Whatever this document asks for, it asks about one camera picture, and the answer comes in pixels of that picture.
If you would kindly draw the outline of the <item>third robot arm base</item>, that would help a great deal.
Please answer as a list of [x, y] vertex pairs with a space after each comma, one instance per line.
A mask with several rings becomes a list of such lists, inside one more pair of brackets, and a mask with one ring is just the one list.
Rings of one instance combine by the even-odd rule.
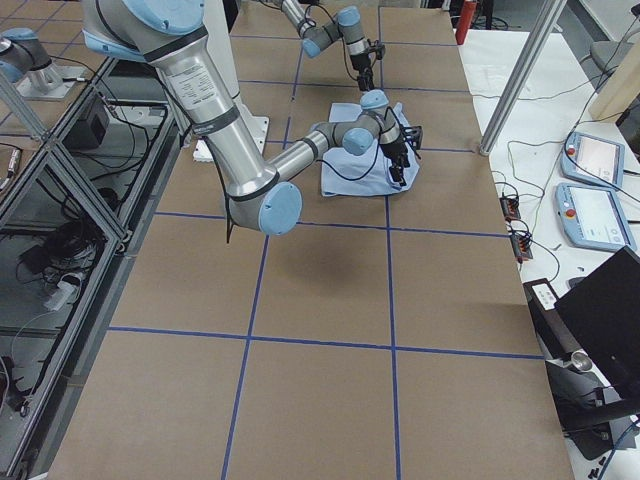
[[30, 100], [60, 101], [74, 81], [64, 80], [68, 67], [57, 65], [37, 34], [16, 27], [1, 33], [1, 72], [20, 95]]

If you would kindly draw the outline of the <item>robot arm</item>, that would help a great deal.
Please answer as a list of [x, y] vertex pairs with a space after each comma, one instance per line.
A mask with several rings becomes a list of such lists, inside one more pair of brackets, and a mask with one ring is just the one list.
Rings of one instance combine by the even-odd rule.
[[193, 133], [213, 155], [229, 227], [271, 236], [288, 233], [303, 206], [291, 178], [336, 147], [361, 155], [378, 144], [391, 162], [392, 181], [405, 186], [409, 129], [383, 91], [366, 88], [355, 120], [316, 124], [287, 150], [265, 160], [208, 51], [212, 43], [204, 22], [205, 2], [85, 1], [82, 8], [90, 50], [147, 64], [164, 79]]
[[303, 7], [298, 1], [273, 1], [275, 7], [284, 13], [295, 26], [302, 47], [309, 58], [315, 58], [335, 43], [343, 45], [343, 60], [349, 59], [360, 91], [375, 89], [373, 66], [385, 54], [385, 46], [372, 41], [364, 33], [361, 13], [357, 6], [347, 6], [329, 20], [319, 25], [310, 14], [311, 5]]

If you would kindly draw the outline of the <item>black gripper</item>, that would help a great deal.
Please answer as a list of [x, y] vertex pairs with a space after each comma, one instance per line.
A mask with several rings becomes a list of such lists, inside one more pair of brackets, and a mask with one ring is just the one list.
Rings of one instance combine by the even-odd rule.
[[409, 167], [409, 159], [404, 137], [400, 135], [389, 143], [382, 143], [381, 149], [384, 156], [393, 164], [388, 168], [392, 182], [400, 186], [405, 186], [404, 168]]
[[362, 92], [375, 89], [373, 68], [368, 53], [349, 55], [352, 67], [357, 71], [356, 81]]

